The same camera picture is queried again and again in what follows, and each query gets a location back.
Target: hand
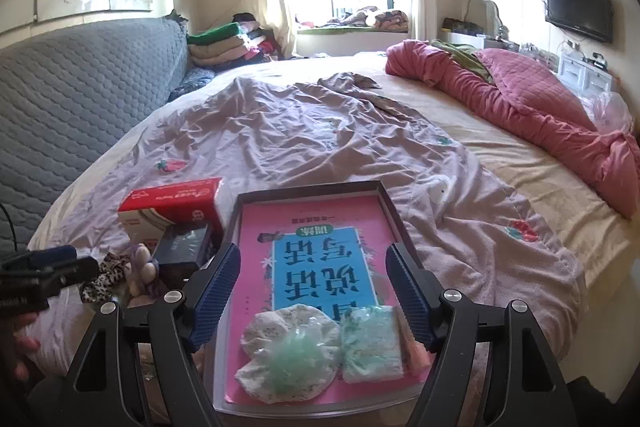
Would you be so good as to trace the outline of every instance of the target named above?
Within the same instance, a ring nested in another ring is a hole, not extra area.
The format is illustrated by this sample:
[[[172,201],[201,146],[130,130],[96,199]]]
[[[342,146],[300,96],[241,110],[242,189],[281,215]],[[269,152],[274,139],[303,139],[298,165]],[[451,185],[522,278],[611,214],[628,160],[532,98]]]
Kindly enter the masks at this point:
[[[27,313],[0,322],[0,356],[7,363],[14,377],[23,382],[29,380],[29,371],[18,356],[37,351],[40,349],[40,342],[20,335],[17,331],[34,323],[37,318],[37,313]]]

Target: book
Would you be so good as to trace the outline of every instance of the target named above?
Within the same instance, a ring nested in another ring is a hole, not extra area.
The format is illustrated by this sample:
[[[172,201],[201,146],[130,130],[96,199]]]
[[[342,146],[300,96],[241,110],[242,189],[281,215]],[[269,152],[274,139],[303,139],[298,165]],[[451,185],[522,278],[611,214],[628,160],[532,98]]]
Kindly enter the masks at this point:
[[[386,275],[387,248],[400,240],[382,198],[342,194],[314,199],[245,203],[238,220],[242,268],[218,334],[224,378],[216,354],[216,385],[224,385],[223,412],[263,416],[344,414],[379,409],[419,394],[427,373],[385,382],[347,384],[338,374],[312,400],[267,405],[249,397],[234,378],[249,362],[241,349],[244,328],[258,312],[297,303],[339,321],[349,307],[398,304]]]

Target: gray quilted sofa cover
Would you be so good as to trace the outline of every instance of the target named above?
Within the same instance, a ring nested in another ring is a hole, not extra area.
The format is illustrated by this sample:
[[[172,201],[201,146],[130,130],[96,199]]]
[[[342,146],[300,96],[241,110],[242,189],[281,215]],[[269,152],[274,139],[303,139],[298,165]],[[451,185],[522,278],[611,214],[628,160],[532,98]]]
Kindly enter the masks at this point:
[[[25,246],[56,198],[180,84],[174,20],[56,30],[0,50],[0,201]],[[0,212],[0,255],[13,250]]]

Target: plush bunny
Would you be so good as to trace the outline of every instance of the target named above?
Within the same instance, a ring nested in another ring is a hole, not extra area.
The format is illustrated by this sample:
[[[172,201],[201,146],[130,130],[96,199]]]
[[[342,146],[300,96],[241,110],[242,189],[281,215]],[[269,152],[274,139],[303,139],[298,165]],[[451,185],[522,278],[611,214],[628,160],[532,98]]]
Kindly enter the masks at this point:
[[[124,274],[131,297],[155,296],[154,286],[158,279],[158,266],[151,259],[151,253],[145,245],[138,245],[131,256],[131,262],[124,266]]]

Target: pink book cover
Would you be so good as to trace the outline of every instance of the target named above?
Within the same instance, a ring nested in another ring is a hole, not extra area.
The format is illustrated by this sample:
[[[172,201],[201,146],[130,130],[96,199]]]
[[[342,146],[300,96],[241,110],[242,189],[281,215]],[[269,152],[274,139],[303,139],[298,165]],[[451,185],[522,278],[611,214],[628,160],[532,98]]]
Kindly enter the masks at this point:
[[[285,295],[282,288],[273,287],[274,279],[283,280],[282,275],[276,277],[278,272],[274,268],[276,248],[281,248],[286,238],[294,237],[293,244],[299,245],[300,248],[298,249],[299,251],[289,253],[289,255],[297,256],[293,258],[295,261],[302,261],[302,256],[305,255],[307,262],[316,263],[312,267],[318,271],[317,263],[326,259],[326,256],[317,257],[315,261],[312,261],[311,257],[307,257],[308,252],[302,247],[309,237],[324,233],[324,239],[322,237],[314,238],[318,245],[317,248],[320,249],[322,243],[318,243],[318,241],[324,241],[329,237],[329,235],[326,235],[327,230],[336,231],[335,233],[330,233],[330,236],[338,237],[339,234],[337,232],[342,232],[343,235],[351,233],[356,238],[356,243],[348,246],[353,251],[356,248],[359,251],[353,257],[350,257],[349,261],[356,270],[355,272],[351,271],[351,275],[353,276],[354,273],[356,275],[360,274],[354,280],[358,280],[357,295],[364,305],[371,303],[364,302],[367,298],[373,298],[379,305],[394,306],[398,304],[385,268],[386,249],[396,241],[396,238],[389,227],[377,196],[366,195],[327,200],[252,203],[245,205],[242,210],[238,240],[242,256],[242,267],[236,282],[236,289],[230,300],[229,309],[230,328],[226,344],[225,386],[225,399],[228,403],[269,407],[249,397],[234,378],[236,371],[249,362],[249,358],[240,347],[240,338],[244,328],[251,322],[255,314],[271,311],[274,303],[276,303],[276,309],[285,307],[281,305],[283,302],[288,301],[288,299],[284,298],[285,296],[296,297],[302,295],[297,290],[293,291],[291,289]],[[336,247],[333,248],[335,256],[340,255],[340,251],[344,254],[342,247],[339,250],[336,244],[329,244],[329,246]],[[368,271],[368,276],[362,277],[362,272],[357,272],[357,256],[360,257],[361,263],[366,263],[368,270],[365,267],[364,272]],[[318,285],[318,294],[320,291],[330,289],[329,286],[325,288],[324,284],[325,282],[322,280],[323,286],[320,287]],[[339,289],[334,292],[334,295],[337,295],[338,298],[344,298],[346,305],[349,303],[353,305],[356,302],[350,295],[350,289],[353,286],[345,285],[344,288],[344,292]],[[371,289],[375,292],[375,296],[372,295]],[[296,304],[299,301],[311,305],[311,302],[305,302],[304,300],[304,298],[294,300],[288,305]],[[325,304],[326,306],[321,307],[322,311],[334,318],[334,312],[338,312],[338,307],[334,307],[329,303]],[[360,304],[360,300],[358,300],[357,304],[358,306],[363,305]],[[368,397],[374,398],[413,387],[424,382],[427,375],[428,371],[425,371],[423,375],[416,377],[405,370],[405,376],[400,380],[348,384],[342,380],[340,373],[338,373],[338,376],[324,393],[315,399],[300,402],[300,405],[338,405]]]

